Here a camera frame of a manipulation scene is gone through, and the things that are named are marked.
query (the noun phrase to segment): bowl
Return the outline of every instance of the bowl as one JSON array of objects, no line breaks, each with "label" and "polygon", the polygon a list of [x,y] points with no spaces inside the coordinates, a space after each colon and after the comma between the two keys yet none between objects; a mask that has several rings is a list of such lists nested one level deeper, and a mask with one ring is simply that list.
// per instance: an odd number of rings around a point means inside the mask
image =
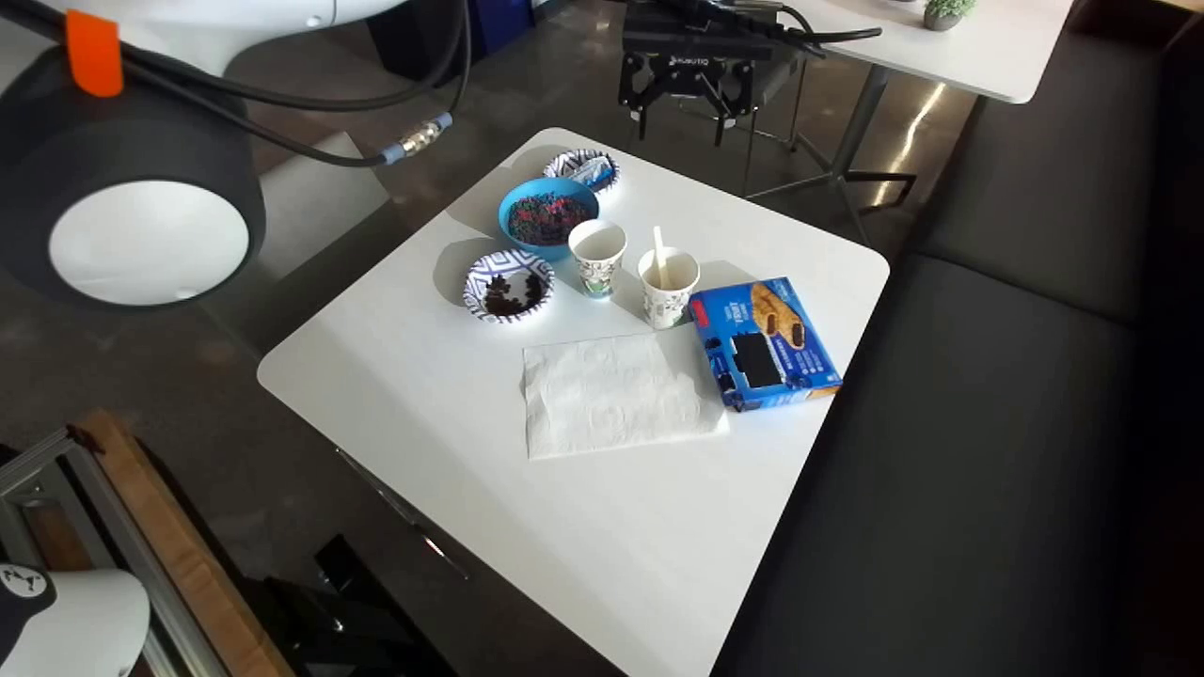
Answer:
[{"label": "bowl", "polygon": [[499,324],[499,327],[537,317],[548,303],[548,297],[554,297],[548,264],[520,248],[483,255],[463,282],[468,310],[483,324]]},{"label": "bowl", "polygon": [[567,258],[567,231],[589,218],[596,193],[563,175],[524,179],[495,204],[499,236],[544,264]]}]

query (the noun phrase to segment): white cup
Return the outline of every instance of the white cup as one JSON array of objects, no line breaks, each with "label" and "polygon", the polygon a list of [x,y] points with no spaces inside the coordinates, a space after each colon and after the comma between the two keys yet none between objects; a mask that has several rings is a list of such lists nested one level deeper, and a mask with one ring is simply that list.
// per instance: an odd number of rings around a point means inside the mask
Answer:
[{"label": "white cup", "polygon": [[614,292],[614,268],[628,248],[628,231],[609,221],[578,221],[567,231],[567,250],[577,258],[577,270],[582,279],[588,297],[609,297]]},{"label": "white cup", "polygon": [[641,258],[641,279],[644,279],[644,309],[647,324],[656,327],[673,327],[685,317],[687,292],[701,284],[701,264],[687,250],[666,248],[647,250]]}]

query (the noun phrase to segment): table leg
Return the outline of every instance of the table leg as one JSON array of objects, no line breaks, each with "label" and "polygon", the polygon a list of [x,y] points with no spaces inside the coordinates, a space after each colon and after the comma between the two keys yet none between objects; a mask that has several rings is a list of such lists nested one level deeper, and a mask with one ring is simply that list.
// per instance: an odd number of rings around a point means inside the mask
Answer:
[{"label": "table leg", "polygon": [[804,134],[794,134],[794,147],[804,147],[820,160],[816,175],[802,175],[802,179],[787,179],[787,185],[776,185],[776,187],[761,187],[761,193],[747,193],[747,199],[767,199],[767,196],[828,185],[828,187],[838,193],[843,213],[861,229],[861,211],[855,206],[845,185],[903,179],[912,187],[915,185],[912,172],[855,172],[855,157],[856,157],[856,149],[866,141],[866,130],[869,130],[874,117],[876,117],[876,103],[881,103],[881,92],[888,91],[888,78],[890,78],[888,67],[876,67],[876,62],[869,67],[869,73],[861,83],[861,92],[856,92],[856,103],[855,103],[855,111],[851,111],[830,157],[823,157]]},{"label": "table leg", "polygon": [[802,111],[804,67],[809,67],[809,61],[797,61],[794,110],[791,110],[791,141],[797,141],[797,111]]}]

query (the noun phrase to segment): dark floor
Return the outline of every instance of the dark floor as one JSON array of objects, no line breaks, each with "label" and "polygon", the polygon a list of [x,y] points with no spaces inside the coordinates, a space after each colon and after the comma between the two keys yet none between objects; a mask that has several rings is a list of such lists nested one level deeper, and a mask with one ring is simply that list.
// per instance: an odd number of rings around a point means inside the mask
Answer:
[{"label": "dark floor", "polygon": [[[109,317],[52,303],[0,279],[0,386],[6,389],[0,441],[30,442],[89,407],[113,407],[170,465],[246,575],[316,584],[310,555],[330,532],[351,532],[460,674],[589,670],[589,661],[577,658],[577,638],[554,633],[490,575],[446,571],[430,555],[415,515],[351,470],[320,433],[273,407],[253,372],[273,339],[537,127],[573,127],[687,175],[740,187],[743,137],[738,130],[711,147],[708,119],[666,110],[647,137],[636,137],[633,119],[614,100],[618,30],[622,8],[609,0],[557,3],[537,30],[476,62],[456,130],[436,149],[375,175],[288,160],[258,147],[269,236],[263,258],[233,292],[153,317]],[[236,73],[311,92],[397,83],[371,62],[366,30],[263,45],[236,62]],[[836,55],[809,67],[797,127],[820,149],[836,149],[861,73],[861,62]],[[903,211],[881,211],[866,221],[869,240],[888,248],[908,231],[965,110],[965,92],[915,78],[890,83],[856,169],[908,169],[918,172],[918,187]],[[277,130],[341,147],[340,130],[351,130],[358,147],[381,147],[422,111],[430,103],[371,117],[277,117],[257,110]],[[787,130],[787,117],[791,92],[761,122]],[[781,152],[771,141],[757,147],[757,185],[804,172],[811,172],[804,152]],[[804,196],[771,206],[811,211],[823,204],[823,196]]]}]

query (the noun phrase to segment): orange object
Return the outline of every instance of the orange object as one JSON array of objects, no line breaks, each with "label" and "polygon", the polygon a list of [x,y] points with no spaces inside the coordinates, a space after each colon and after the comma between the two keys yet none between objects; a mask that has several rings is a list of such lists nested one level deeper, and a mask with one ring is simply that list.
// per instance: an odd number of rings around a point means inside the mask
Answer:
[{"label": "orange object", "polygon": [[66,9],[66,62],[80,91],[118,97],[123,91],[118,21]]}]

